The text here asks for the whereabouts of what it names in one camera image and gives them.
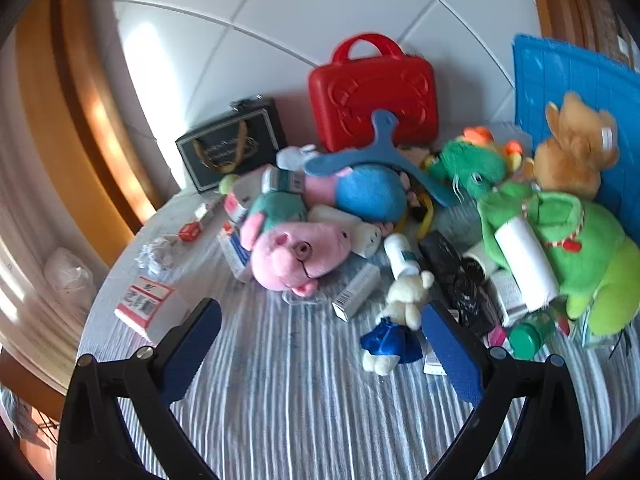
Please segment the white paper roll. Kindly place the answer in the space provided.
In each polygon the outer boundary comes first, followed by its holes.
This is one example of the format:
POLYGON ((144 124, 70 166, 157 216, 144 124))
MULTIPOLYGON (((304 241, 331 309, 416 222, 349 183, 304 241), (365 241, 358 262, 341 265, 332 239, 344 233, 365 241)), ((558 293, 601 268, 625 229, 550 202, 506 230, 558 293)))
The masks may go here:
POLYGON ((515 216, 500 226, 495 239, 529 312, 548 307, 559 296, 560 286, 529 223, 515 216))

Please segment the large green frog plush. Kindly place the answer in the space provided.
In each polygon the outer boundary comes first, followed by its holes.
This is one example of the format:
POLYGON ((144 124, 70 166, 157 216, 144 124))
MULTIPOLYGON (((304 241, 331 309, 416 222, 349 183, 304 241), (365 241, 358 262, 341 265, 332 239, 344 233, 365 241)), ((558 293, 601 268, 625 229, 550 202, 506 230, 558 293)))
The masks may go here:
POLYGON ((541 244, 566 313, 589 314, 596 336, 614 335, 639 313, 639 247, 604 207, 561 192, 508 182, 477 203, 487 255, 511 269, 498 229, 520 218, 541 244))

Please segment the pink pig plush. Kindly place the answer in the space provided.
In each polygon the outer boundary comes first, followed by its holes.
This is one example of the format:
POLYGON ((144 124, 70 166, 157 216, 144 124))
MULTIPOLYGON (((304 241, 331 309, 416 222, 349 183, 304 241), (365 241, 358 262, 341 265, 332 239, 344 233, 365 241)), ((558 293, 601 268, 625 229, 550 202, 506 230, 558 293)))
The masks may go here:
POLYGON ((334 222, 282 222, 270 230, 265 226, 263 212, 251 214, 241 226, 240 241, 250 252, 254 279, 273 292, 314 296, 320 278, 352 252, 350 233, 334 222))

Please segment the brown teddy bear plush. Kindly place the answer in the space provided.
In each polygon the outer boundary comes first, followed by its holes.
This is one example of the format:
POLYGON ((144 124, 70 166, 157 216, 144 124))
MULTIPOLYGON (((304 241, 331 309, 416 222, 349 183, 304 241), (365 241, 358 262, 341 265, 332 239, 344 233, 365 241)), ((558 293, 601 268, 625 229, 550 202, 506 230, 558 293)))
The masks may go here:
POLYGON ((551 136, 536 148, 535 180, 546 192, 594 200, 602 172, 614 167, 620 157, 615 118, 569 91, 561 106, 547 104, 546 121, 551 136))

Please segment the red white cigarette box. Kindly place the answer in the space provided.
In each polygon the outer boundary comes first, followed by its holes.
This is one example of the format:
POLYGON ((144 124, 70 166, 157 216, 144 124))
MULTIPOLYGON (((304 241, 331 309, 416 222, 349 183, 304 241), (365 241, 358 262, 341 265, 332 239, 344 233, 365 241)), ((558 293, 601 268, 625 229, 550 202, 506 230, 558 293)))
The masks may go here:
POLYGON ((139 276, 116 304, 114 315, 152 344, 189 315, 186 300, 171 286, 139 276))

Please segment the green plastic bottle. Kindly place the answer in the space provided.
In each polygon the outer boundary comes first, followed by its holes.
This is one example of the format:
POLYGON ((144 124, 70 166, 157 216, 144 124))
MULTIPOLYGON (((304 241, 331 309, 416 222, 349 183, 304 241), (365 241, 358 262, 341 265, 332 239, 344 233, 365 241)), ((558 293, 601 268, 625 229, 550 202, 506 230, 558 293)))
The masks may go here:
POLYGON ((508 333, 514 356, 519 360, 533 359, 554 331, 555 322, 546 312, 537 311, 522 318, 508 333))

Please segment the crumpled white tissue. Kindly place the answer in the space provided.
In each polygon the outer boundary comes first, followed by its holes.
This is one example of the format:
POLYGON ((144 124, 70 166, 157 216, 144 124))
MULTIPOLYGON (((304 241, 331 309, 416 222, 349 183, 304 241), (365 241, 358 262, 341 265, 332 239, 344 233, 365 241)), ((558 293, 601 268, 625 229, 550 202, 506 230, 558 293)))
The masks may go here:
POLYGON ((163 235, 144 244, 136 257, 138 268, 152 275, 171 270, 176 262, 179 242, 177 235, 163 235))

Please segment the small red cube box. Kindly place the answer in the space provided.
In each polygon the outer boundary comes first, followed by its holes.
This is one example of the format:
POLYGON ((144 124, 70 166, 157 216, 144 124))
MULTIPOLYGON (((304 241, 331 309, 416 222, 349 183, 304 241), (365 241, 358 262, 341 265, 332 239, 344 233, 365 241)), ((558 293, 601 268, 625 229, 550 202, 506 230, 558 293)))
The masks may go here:
POLYGON ((202 234, 202 227, 197 221, 188 222, 178 232, 178 237, 185 243, 194 242, 202 234))

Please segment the black crumpled plastic bag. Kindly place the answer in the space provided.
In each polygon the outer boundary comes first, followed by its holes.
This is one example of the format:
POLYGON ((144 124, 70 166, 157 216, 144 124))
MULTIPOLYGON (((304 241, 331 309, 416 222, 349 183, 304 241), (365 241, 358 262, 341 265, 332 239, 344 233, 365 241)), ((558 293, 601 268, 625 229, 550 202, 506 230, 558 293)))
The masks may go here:
POLYGON ((459 315, 459 323, 476 336, 488 335, 499 322, 498 314, 483 286, 463 267, 454 246, 434 231, 420 240, 419 250, 447 308, 459 315))

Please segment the small white bear blue clothes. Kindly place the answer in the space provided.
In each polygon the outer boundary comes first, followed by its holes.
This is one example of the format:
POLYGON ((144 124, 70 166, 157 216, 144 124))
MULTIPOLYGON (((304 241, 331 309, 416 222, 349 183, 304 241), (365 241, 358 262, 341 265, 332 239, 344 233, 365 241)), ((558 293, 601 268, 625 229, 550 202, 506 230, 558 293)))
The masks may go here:
POLYGON ((390 285, 385 308, 376 317, 374 329, 360 337, 361 364, 366 372, 387 376, 400 364, 422 359, 418 336, 421 308, 434 283, 430 271, 421 271, 401 276, 390 285))

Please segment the small white carton box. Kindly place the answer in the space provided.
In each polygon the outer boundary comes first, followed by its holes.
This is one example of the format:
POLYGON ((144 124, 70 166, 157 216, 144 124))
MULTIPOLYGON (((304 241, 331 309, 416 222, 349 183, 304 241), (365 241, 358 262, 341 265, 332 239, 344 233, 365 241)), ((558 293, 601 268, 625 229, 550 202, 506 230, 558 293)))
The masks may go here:
POLYGON ((363 266, 332 301, 335 315, 344 322, 353 318, 369 298, 381 278, 381 270, 372 263, 363 266))

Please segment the black gift bag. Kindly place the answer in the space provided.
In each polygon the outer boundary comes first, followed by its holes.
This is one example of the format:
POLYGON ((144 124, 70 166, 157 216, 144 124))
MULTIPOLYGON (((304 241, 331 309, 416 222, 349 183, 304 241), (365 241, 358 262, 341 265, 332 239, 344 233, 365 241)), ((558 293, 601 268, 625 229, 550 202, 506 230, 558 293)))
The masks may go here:
POLYGON ((242 176, 274 164, 277 152, 288 146, 274 99, 252 96, 230 107, 176 141, 199 193, 216 188, 229 174, 242 176))

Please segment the small green frog plush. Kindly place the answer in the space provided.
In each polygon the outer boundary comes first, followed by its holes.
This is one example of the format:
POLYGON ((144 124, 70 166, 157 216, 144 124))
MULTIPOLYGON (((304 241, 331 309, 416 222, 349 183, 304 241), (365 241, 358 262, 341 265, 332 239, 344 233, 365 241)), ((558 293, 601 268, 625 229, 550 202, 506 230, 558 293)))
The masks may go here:
POLYGON ((488 194, 508 176, 502 155, 486 145, 459 139, 446 143, 428 160, 425 169, 434 179, 450 183, 457 194, 464 191, 474 200, 488 194))

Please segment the yellow duck plush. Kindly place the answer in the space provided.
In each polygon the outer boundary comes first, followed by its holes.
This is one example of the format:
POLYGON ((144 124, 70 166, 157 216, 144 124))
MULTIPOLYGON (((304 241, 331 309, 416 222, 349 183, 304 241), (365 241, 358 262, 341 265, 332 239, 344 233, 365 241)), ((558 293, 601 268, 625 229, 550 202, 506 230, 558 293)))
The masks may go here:
POLYGON ((525 160, 523 145, 518 140, 509 140, 506 144, 500 144, 486 127, 464 128, 461 139, 463 142, 474 144, 500 155, 506 163, 506 170, 509 174, 515 174, 525 160))

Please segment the blue round plush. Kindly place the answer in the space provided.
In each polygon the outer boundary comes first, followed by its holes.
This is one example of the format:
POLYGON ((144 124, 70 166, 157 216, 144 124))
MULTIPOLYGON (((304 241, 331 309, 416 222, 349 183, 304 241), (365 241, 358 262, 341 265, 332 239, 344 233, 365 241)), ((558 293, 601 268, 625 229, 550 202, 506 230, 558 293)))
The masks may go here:
POLYGON ((369 223, 397 223, 408 206, 399 174, 380 165, 346 167, 327 177, 306 174, 308 208, 326 205, 369 223))

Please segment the red plastic toy suitcase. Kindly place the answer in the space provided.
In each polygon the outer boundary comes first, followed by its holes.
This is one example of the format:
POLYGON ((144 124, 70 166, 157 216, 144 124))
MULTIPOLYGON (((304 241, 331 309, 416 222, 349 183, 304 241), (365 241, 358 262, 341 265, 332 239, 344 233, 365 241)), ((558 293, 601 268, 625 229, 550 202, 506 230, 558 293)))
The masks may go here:
POLYGON ((376 110, 388 110, 398 120, 393 144, 429 144, 437 139, 432 64, 408 55, 377 32, 339 44, 331 61, 309 74, 308 92, 321 144, 330 153, 370 144, 376 110))

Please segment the blue plastic storage crate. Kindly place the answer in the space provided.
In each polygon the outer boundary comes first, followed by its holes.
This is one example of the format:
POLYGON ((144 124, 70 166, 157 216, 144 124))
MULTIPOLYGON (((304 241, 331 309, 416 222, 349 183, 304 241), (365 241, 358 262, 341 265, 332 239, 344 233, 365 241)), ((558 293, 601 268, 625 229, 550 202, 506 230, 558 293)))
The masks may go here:
POLYGON ((516 124, 545 191, 595 200, 639 239, 639 75, 567 42, 518 35, 516 124))

